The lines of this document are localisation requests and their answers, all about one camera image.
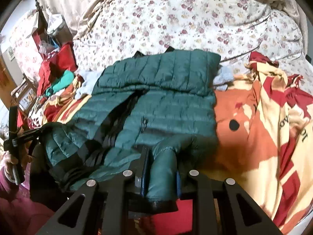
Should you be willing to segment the magenta sleeve forearm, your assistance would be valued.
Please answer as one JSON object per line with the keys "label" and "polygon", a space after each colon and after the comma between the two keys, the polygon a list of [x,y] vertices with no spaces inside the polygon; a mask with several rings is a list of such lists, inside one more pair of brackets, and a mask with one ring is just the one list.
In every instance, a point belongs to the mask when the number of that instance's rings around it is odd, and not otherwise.
{"label": "magenta sleeve forearm", "polygon": [[1,168],[1,234],[36,234],[53,215],[45,205],[21,197]]}

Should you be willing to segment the left hand holding gripper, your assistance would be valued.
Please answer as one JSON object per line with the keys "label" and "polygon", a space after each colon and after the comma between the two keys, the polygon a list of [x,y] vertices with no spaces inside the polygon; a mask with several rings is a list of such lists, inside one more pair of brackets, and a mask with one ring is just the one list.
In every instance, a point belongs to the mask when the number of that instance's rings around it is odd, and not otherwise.
{"label": "left hand holding gripper", "polygon": [[[19,134],[24,133],[25,130],[21,127],[19,127]],[[28,164],[30,164],[33,161],[33,156],[31,156],[29,154],[29,148],[27,146],[27,144],[25,143],[25,145],[23,145],[23,149],[21,150],[21,165],[23,167],[23,170],[25,172]],[[8,151],[4,150],[4,155],[3,158],[1,160],[1,184],[3,186],[8,186],[8,187],[13,187],[13,186],[17,186],[14,182],[14,177],[13,177],[13,173],[12,173],[12,167],[13,165],[17,164],[17,159],[14,158],[11,154],[9,154]]]}

